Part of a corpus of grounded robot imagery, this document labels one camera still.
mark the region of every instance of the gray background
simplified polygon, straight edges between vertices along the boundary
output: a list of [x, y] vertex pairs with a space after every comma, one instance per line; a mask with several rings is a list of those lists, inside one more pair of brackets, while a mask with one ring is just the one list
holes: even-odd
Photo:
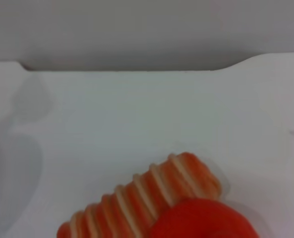
[[34, 70], [204, 70], [294, 52], [294, 0], [0, 0], [0, 60]]

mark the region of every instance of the red object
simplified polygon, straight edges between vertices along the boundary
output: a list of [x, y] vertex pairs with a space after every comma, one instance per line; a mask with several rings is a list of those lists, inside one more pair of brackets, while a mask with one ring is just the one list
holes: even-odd
[[163, 213], [150, 238], [258, 238], [249, 221], [223, 203], [185, 200]]

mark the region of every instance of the striped object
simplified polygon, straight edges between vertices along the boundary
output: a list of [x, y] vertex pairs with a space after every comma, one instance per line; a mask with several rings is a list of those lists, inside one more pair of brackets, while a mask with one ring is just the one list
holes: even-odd
[[142, 238], [157, 218], [187, 198], [217, 200], [221, 184], [205, 164], [190, 153], [170, 154], [149, 171], [135, 174], [126, 186], [88, 205], [62, 224], [57, 238]]

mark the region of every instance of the white stripe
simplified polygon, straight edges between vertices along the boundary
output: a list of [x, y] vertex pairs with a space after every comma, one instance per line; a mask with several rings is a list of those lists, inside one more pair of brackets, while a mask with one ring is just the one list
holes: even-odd
[[93, 218], [93, 212], [90, 208], [95, 208], [95, 205], [89, 205], [85, 209], [86, 223], [90, 233], [90, 238], [98, 237], [98, 228], [96, 227], [96, 223]]
[[70, 229], [71, 229], [71, 238], [78, 238], [78, 234], [77, 234], [77, 225], [76, 225], [76, 215], [79, 212], [74, 213], [74, 215], [71, 217], [71, 221], [70, 221]]
[[135, 224], [135, 221], [134, 221], [134, 218], [132, 217], [129, 209], [127, 208], [127, 205], [126, 205], [126, 202], [121, 194], [121, 190], [122, 190], [122, 186], [121, 185], [118, 185], [116, 188], [115, 188], [115, 194], [116, 194], [116, 197], [117, 197], [117, 200], [118, 200], [118, 203], [119, 203], [119, 206], [120, 206], [120, 209], [122, 210], [125, 218], [127, 219], [135, 237], [138, 237], [138, 238], [141, 238], [142, 237], [142, 234], [139, 230], [139, 228], [136, 226]]
[[153, 178], [155, 179], [155, 181], [159, 187], [159, 190], [161, 191], [164, 199], [169, 204], [169, 206], [173, 207], [174, 206], [173, 199], [170, 196], [170, 192], [167, 190], [166, 185], [163, 183], [163, 181], [161, 179], [161, 176], [158, 172], [158, 166], [155, 164], [151, 164], [149, 168], [150, 168], [150, 172], [153, 175]]
[[152, 217], [157, 219], [158, 218], [157, 211], [156, 211], [155, 207], [153, 206], [150, 197], [148, 196], [148, 194], [146, 193], [145, 189], [143, 188], [143, 186], [141, 184], [140, 175], [138, 175], [138, 174], [133, 175], [133, 183], [135, 184], [135, 186], [138, 190], [138, 193], [140, 194], [143, 202], [145, 203], [145, 205], [146, 205], [147, 209], [149, 210], [149, 212], [151, 213]]
[[[103, 203], [103, 198], [107, 199], [107, 201], [106, 201], [107, 204]], [[109, 199], [110, 199], [109, 195], [103, 195], [101, 205], [102, 205], [103, 214], [104, 214], [105, 219], [107, 221], [108, 227], [109, 227], [110, 231], [112, 232], [112, 237], [116, 237], [117, 236], [117, 231], [115, 229], [115, 226], [112, 224], [110, 214], [107, 213], [107, 211], [106, 211], [107, 208], [105, 207], [105, 206], [110, 206], [110, 200]]]
[[180, 160], [176, 157], [176, 155], [175, 154], [170, 154], [169, 155], [169, 160], [172, 161], [173, 165], [181, 173], [181, 175], [184, 178], [184, 180], [190, 185], [192, 191], [195, 193], [195, 196], [196, 197], [199, 197], [199, 198], [205, 197], [202, 189], [199, 188], [199, 186], [197, 186], [197, 184], [194, 181], [194, 179], [192, 179], [192, 177], [187, 172], [187, 170], [185, 169], [185, 167], [183, 166], [183, 164], [180, 162]]

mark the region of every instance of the white plastic tray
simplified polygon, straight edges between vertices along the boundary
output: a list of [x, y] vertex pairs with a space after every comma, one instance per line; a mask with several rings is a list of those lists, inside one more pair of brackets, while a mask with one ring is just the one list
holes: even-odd
[[294, 238], [294, 54], [202, 72], [0, 62], [0, 238], [59, 225], [171, 153], [200, 156], [262, 238]]

